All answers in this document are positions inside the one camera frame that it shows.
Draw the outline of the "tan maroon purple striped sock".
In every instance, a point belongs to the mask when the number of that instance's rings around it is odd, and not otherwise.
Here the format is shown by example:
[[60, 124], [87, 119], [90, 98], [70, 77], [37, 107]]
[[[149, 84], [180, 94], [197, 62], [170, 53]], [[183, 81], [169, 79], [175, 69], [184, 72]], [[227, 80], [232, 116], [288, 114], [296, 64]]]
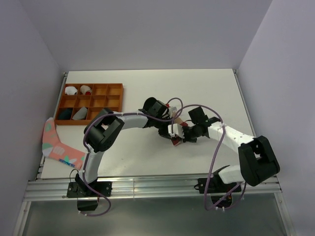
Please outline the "tan maroon purple striped sock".
[[176, 147], [184, 142], [183, 128], [187, 127], [188, 124], [180, 116], [177, 117], [175, 111], [171, 111], [170, 114], [173, 123], [168, 126], [168, 133], [171, 137], [171, 143]]

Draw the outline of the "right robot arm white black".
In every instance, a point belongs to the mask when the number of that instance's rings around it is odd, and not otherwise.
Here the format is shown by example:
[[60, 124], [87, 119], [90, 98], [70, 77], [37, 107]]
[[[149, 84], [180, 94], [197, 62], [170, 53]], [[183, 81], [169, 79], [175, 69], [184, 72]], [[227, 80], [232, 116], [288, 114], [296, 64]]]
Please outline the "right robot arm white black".
[[266, 137], [254, 137], [235, 130], [218, 117], [209, 118], [201, 107], [189, 111], [189, 116], [193, 126], [183, 128], [184, 142], [196, 142], [199, 137], [207, 137], [238, 155], [238, 164], [223, 166], [211, 174], [209, 188], [214, 192], [225, 191], [230, 184], [239, 182], [257, 186], [280, 172], [280, 165]]

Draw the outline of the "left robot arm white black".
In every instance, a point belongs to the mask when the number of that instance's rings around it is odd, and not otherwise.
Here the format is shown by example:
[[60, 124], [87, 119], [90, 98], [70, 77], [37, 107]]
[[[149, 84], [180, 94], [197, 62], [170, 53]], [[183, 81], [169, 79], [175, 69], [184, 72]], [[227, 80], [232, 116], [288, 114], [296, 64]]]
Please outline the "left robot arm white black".
[[149, 127], [167, 130], [171, 121], [169, 108], [153, 97], [145, 101], [143, 108], [134, 112], [119, 113], [109, 108], [102, 109], [84, 130], [83, 145], [87, 152], [83, 168], [75, 177], [76, 191], [84, 197], [94, 194], [103, 154], [114, 144], [122, 130]]

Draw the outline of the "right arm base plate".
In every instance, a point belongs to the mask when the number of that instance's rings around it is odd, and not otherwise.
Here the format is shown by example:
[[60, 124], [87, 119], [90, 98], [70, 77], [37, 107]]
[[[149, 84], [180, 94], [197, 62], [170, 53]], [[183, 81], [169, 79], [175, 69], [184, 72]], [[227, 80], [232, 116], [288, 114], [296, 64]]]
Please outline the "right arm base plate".
[[[199, 191], [199, 194], [204, 194], [205, 186], [206, 186], [206, 178], [198, 178], [197, 184], [194, 186], [194, 189]], [[219, 194], [218, 196], [211, 196], [211, 201], [215, 204], [220, 198], [232, 188], [237, 185], [236, 182], [225, 184], [219, 178], [215, 178], [214, 180], [210, 180], [207, 193], [208, 194]], [[233, 203], [232, 194], [228, 195], [222, 202], [220, 202], [217, 207], [230, 207]]]

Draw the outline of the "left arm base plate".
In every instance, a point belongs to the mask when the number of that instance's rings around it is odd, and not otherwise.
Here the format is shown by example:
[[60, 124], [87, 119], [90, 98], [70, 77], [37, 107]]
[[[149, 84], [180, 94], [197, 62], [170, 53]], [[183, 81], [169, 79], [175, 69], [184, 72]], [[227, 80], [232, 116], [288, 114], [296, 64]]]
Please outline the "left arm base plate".
[[[112, 182], [94, 181], [89, 185], [105, 197], [110, 197]], [[70, 182], [66, 193], [67, 198], [77, 199], [77, 209], [80, 211], [94, 211], [98, 207], [100, 196], [89, 189], [84, 182]]]

